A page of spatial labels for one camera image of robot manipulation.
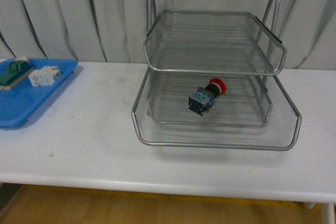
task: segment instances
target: table leg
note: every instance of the table leg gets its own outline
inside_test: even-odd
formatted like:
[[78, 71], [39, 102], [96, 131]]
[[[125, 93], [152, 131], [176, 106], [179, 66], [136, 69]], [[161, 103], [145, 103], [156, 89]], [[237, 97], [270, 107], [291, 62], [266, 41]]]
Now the table leg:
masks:
[[308, 209], [313, 209], [313, 207], [316, 205], [316, 203], [314, 202], [305, 202], [305, 206], [308, 208]]
[[322, 204], [322, 223], [335, 224], [334, 204]]

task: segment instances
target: metal mesh tray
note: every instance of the metal mesh tray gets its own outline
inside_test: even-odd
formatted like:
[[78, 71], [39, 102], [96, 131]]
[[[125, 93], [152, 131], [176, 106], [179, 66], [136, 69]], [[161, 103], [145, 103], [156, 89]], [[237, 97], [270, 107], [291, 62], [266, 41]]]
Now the metal mesh tray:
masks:
[[277, 77], [268, 78], [267, 88], [272, 109], [263, 127], [156, 123], [147, 101], [150, 90], [148, 69], [132, 109], [135, 130], [140, 141], [147, 145], [285, 151], [295, 145], [301, 115]]
[[286, 49], [252, 14], [165, 10], [144, 42], [153, 70], [273, 76]]
[[[212, 74], [153, 72], [147, 105], [156, 123], [208, 124], [263, 127], [272, 102], [259, 76], [214, 76]], [[209, 113], [200, 116], [188, 109], [188, 97], [209, 79], [219, 77], [228, 89]]]

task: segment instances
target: white connector block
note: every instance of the white connector block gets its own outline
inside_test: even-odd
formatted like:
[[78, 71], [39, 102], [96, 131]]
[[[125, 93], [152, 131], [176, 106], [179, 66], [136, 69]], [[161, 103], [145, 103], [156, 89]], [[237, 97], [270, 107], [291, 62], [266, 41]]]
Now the white connector block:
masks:
[[51, 86], [61, 76], [58, 67], [45, 66], [41, 69], [34, 70], [29, 75], [29, 80], [34, 87]]

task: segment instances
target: white curtain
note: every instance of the white curtain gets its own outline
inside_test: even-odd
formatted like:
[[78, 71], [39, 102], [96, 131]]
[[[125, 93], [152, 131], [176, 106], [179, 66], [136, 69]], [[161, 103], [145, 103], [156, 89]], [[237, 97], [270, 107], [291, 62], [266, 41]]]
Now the white curtain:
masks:
[[[158, 9], [243, 10], [260, 18], [266, 3], [157, 0]], [[285, 67], [336, 69], [335, 8], [336, 0], [281, 0], [276, 34], [288, 49]], [[145, 62], [145, 34], [146, 0], [0, 0], [0, 58]]]

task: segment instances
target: plastic tray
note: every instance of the plastic tray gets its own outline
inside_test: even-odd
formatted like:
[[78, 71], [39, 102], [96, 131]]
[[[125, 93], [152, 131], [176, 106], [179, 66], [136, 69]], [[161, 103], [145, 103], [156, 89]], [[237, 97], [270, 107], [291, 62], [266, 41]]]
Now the plastic tray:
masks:
[[250, 13], [165, 10], [144, 50], [156, 71], [274, 76], [286, 49]]
[[[0, 73], [5, 72], [8, 63], [13, 60], [0, 62]], [[50, 87], [33, 87], [27, 77], [12, 90], [0, 90], [2, 129], [15, 129], [24, 125], [36, 109], [74, 72], [78, 63], [75, 60], [30, 59], [29, 64], [34, 69], [57, 66], [61, 77]]]
[[[200, 116], [188, 109], [188, 97], [213, 77], [227, 85], [208, 113]], [[259, 76], [225, 76], [196, 73], [154, 72], [147, 96], [152, 119], [157, 123], [208, 124], [235, 127], [263, 127], [272, 102]]]
[[[267, 93], [272, 101], [268, 122], [263, 127], [235, 127], [155, 122], [148, 107], [151, 86], [149, 72], [148, 69], [132, 110], [135, 131], [144, 144], [273, 151], [285, 151], [295, 145], [301, 115], [277, 77], [267, 79]], [[171, 109], [179, 114], [175, 107], [172, 106]]]

